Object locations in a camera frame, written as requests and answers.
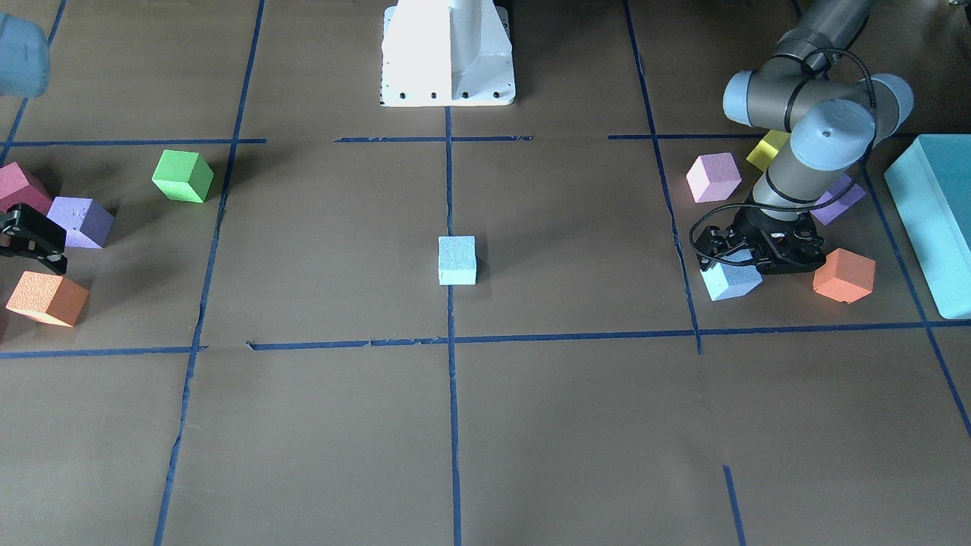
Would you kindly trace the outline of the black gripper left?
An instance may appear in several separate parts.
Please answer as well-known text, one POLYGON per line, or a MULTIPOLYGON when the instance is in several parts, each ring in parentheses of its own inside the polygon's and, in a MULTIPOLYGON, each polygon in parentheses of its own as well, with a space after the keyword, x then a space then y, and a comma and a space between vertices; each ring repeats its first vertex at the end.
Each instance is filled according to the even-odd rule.
POLYGON ((696 239, 701 271, 716 262, 748 265, 748 249, 762 275, 814 272, 826 263, 823 238, 814 218, 800 212, 792 220, 779 220, 762 209, 742 209, 732 228, 709 225, 696 239))

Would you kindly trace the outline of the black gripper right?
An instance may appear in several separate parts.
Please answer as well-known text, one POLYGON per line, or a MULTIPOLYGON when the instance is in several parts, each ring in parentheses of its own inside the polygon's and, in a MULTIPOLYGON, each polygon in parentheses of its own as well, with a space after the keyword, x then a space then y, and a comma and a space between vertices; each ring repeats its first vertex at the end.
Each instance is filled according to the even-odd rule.
POLYGON ((2 255, 25 255, 35 259, 55 275, 67 272, 64 256, 66 231, 62 227, 46 227, 46 216, 26 203, 14 204, 2 217, 2 255))

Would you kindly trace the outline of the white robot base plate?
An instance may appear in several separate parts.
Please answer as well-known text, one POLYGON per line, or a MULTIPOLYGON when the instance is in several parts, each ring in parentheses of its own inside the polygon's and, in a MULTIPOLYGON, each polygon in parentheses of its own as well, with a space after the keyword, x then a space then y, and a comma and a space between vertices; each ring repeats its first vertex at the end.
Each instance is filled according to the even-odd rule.
POLYGON ((498 107, 517 96, 510 13, 495 1, 399 1, 385 9, 379 104, 498 107))

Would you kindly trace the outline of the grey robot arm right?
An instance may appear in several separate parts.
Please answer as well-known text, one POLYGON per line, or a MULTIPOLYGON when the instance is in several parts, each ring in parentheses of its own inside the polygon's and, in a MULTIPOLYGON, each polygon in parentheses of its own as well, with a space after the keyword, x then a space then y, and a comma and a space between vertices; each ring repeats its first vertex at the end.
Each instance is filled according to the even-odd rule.
MULTIPOLYGON (((3 96, 36 98, 49 84, 49 42, 35 22, 1 15, 1 90, 3 96)), ((2 166, 3 258, 34 259, 55 275, 65 275, 65 229, 49 220, 53 199, 24 168, 2 166)))

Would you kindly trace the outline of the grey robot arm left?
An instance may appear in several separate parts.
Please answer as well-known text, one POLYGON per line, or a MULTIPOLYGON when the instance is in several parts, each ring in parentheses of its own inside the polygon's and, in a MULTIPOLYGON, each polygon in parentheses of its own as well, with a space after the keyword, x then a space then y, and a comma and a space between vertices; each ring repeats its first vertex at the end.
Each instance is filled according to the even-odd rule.
POLYGON ((849 50, 872 7, 871 1, 815 1, 762 68, 729 80, 726 117, 784 132, 788 140, 736 204, 728 227, 701 218, 691 228, 703 271, 721 263, 780 275, 825 264, 812 210, 913 110, 913 91, 902 77, 871 74, 849 50))

